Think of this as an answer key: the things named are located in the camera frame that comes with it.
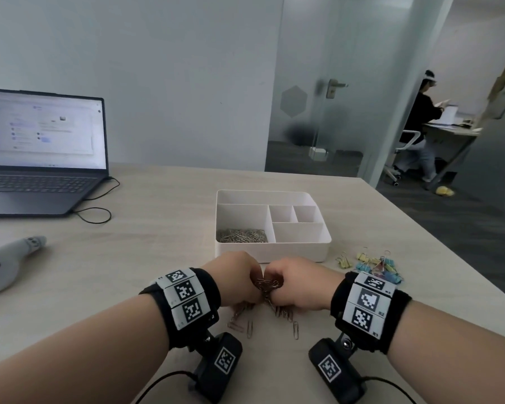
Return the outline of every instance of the black shirt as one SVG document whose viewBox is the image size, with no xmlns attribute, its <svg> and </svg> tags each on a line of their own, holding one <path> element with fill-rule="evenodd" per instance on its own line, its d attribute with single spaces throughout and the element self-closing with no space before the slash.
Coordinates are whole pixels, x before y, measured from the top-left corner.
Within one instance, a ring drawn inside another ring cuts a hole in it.
<svg viewBox="0 0 505 404">
<path fill-rule="evenodd" d="M 423 123 L 428 123 L 431 120 L 441 118 L 442 113 L 443 110 L 434 106 L 430 96 L 419 92 L 415 98 L 410 116 L 408 117 L 408 121 L 406 122 L 406 126 L 404 126 L 404 128 L 406 130 L 418 130 L 421 132 L 421 136 L 415 141 L 415 143 L 419 143 L 424 137 Z M 414 135 L 411 133 L 403 133 L 400 137 L 400 142 L 407 143 L 413 136 Z"/>
</svg>

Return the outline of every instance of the empty compartment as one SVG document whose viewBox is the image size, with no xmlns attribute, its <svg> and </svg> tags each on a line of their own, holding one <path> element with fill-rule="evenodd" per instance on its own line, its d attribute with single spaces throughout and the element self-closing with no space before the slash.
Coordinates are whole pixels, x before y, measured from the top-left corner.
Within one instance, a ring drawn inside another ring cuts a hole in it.
<svg viewBox="0 0 505 404">
<path fill-rule="evenodd" d="M 322 214 L 317 206 L 294 206 L 298 222 L 323 222 Z"/>
<path fill-rule="evenodd" d="M 219 190 L 217 204 L 315 205 L 310 194 L 294 191 Z"/>
<path fill-rule="evenodd" d="M 218 230 L 229 228 L 263 229 L 268 238 L 268 242 L 275 242 L 269 206 L 267 205 L 218 204 L 215 238 L 217 238 Z"/>
<path fill-rule="evenodd" d="M 273 222 L 297 222 L 292 206 L 269 206 L 269 211 Z"/>
<path fill-rule="evenodd" d="M 331 236 L 323 223 L 274 222 L 275 241 L 300 243 L 330 243 Z"/>
</svg>

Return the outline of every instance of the person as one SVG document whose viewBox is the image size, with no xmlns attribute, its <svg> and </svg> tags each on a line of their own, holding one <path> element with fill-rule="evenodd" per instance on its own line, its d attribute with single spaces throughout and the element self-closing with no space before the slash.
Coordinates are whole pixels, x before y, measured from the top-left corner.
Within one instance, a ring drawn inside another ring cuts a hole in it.
<svg viewBox="0 0 505 404">
<path fill-rule="evenodd" d="M 246 252 L 205 264 L 222 306 L 260 303 L 262 278 Z M 345 276 L 304 258 L 269 264 L 280 278 L 274 305 L 330 309 Z M 138 295 L 73 324 L 0 362 L 0 403 L 130 403 L 161 366 L 169 337 L 158 305 Z M 398 323 L 387 358 L 429 404 L 505 404 L 505 337 L 417 301 Z"/>
<path fill-rule="evenodd" d="M 430 183 L 436 176 L 436 156 L 433 148 L 426 142 L 423 124 L 431 120 L 439 119 L 442 116 L 443 110 L 448 101 L 443 101 L 440 107 L 435 107 L 430 96 L 425 93 L 436 86 L 436 78 L 434 72 L 427 70 L 425 77 L 421 82 L 419 93 L 415 98 L 413 107 L 411 108 L 408 121 L 406 122 L 405 130 L 417 130 L 421 132 L 419 138 L 404 151 L 401 158 L 395 163 L 395 174 L 405 173 L 412 164 L 419 162 L 423 167 L 423 180 Z M 414 136 L 412 133 L 402 133 L 400 142 L 408 143 Z"/>
</svg>

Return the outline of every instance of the wrist strap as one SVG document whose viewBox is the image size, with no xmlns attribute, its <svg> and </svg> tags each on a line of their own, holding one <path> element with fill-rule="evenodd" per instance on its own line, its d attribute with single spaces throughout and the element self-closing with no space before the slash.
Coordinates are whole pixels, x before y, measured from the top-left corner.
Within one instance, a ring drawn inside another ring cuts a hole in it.
<svg viewBox="0 0 505 404">
<path fill-rule="evenodd" d="M 143 293 L 149 293 L 159 307 L 169 348 L 190 345 L 219 320 L 221 294 L 211 275 L 203 269 L 170 272 L 154 280 Z"/>
<path fill-rule="evenodd" d="M 356 346 L 387 354 L 411 297 L 396 285 L 364 272 L 348 272 L 331 300 L 335 326 Z"/>
</svg>

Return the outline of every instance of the white chair armrest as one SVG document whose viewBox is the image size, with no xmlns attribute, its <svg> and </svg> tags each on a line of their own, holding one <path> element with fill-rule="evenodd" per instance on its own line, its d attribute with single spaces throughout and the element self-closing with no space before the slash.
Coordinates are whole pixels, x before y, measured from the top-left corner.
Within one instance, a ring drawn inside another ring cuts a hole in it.
<svg viewBox="0 0 505 404">
<path fill-rule="evenodd" d="M 421 136 L 421 132 L 418 130 L 403 130 L 402 133 L 413 133 L 414 136 L 403 147 L 395 149 L 395 153 L 408 149 Z"/>
</svg>

